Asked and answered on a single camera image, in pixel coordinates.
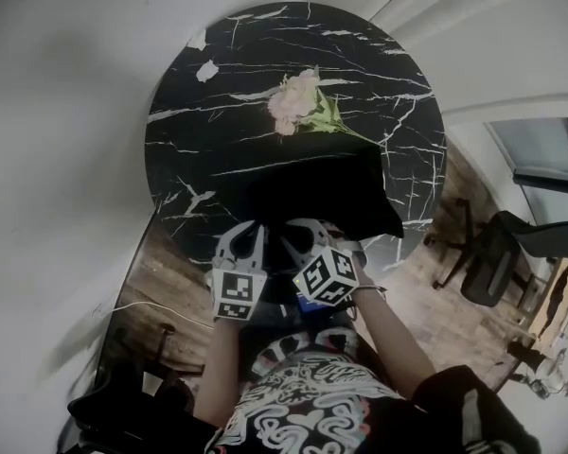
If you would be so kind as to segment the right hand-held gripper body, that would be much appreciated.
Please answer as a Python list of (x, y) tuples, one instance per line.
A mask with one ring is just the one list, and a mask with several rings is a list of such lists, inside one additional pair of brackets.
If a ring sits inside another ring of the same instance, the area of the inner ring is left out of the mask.
[(301, 265), (293, 284), (310, 302), (337, 306), (360, 285), (352, 251), (314, 246)]

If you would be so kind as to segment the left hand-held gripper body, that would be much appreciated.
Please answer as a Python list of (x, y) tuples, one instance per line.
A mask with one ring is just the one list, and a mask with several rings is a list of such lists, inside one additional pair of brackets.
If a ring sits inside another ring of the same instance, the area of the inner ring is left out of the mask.
[(210, 292), (215, 318), (249, 321), (267, 281), (263, 269), (248, 269), (246, 259), (212, 261)]

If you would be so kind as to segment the black cloth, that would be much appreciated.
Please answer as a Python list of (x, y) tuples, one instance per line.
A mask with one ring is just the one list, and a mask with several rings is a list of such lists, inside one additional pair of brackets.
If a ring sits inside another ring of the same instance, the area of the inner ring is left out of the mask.
[(351, 241), (404, 237), (402, 221), (384, 189), (381, 154), (374, 147), (274, 167), (241, 185), (236, 202), (246, 218), (267, 229), (270, 274), (298, 269), (281, 242), (299, 237), (288, 224), (295, 218), (330, 222)]

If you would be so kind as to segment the person's right forearm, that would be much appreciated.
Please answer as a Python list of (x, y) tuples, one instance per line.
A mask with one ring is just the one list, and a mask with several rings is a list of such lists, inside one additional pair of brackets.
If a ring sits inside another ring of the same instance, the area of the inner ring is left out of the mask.
[(417, 388), (435, 375), (435, 367), (411, 332), (379, 293), (377, 285), (365, 274), (353, 256), (360, 285), (352, 300), (363, 317), (367, 331), (393, 388), (411, 399)]

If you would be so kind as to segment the person's left forearm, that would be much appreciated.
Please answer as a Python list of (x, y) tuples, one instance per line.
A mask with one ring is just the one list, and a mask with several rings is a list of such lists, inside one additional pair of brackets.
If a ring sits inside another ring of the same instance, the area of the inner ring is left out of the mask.
[(240, 400), (241, 321), (214, 324), (193, 415), (215, 428), (225, 428)]

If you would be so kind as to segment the black screen device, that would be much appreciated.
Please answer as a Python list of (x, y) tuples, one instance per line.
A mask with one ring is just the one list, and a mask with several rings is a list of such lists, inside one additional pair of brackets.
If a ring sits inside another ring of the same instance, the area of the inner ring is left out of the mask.
[(316, 312), (322, 312), (331, 309), (331, 306), (323, 305), (318, 302), (308, 300), (302, 294), (296, 296), (298, 308), (303, 314), (310, 314)]

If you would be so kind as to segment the black white patterned shirt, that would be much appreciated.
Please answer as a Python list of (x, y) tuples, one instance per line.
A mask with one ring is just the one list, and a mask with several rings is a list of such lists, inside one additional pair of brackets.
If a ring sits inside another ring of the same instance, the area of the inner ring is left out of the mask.
[(204, 454), (541, 454), (467, 366), (404, 398), (343, 326), (272, 341), (240, 372), (240, 399)]

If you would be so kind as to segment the pink artificial flower bouquet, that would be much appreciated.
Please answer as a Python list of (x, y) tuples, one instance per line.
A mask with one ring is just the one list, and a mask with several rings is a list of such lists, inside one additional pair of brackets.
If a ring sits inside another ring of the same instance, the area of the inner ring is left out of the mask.
[(342, 133), (382, 147), (382, 144), (356, 132), (343, 121), (338, 100), (321, 90), (318, 66), (303, 70), (296, 76), (285, 76), (269, 98), (268, 111), (275, 122), (275, 133), (280, 136), (299, 132)]

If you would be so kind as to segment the black mesh office chair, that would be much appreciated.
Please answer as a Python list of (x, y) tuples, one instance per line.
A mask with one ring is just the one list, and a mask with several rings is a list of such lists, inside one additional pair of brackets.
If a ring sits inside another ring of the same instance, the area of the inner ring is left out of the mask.
[(528, 292), (534, 284), (533, 275), (523, 279), (516, 272), (522, 252), (535, 258), (568, 258), (568, 221), (531, 225), (508, 211), (499, 211), (489, 221), (478, 224), (473, 220), (469, 201), (457, 199), (456, 205), (464, 210), (464, 241), (455, 243), (433, 235), (423, 240), (427, 247), (439, 243), (460, 252), (447, 277), (432, 283), (435, 290), (449, 285), (466, 269), (461, 295), (477, 305), (494, 307), (510, 284), (516, 284), (522, 292)]

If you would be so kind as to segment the light wooden board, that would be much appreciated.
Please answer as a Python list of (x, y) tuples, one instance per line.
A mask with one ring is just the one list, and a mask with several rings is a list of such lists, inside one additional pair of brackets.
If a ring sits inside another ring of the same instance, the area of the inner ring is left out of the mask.
[(558, 336), (568, 314), (568, 258), (556, 261), (542, 292), (529, 333), (535, 346), (544, 351)]

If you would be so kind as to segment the frosted glass window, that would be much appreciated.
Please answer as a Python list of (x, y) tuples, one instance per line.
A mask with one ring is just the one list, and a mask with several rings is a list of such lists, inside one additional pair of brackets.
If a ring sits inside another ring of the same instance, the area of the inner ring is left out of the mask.
[(515, 173), (568, 181), (568, 118), (493, 121), (487, 128)]

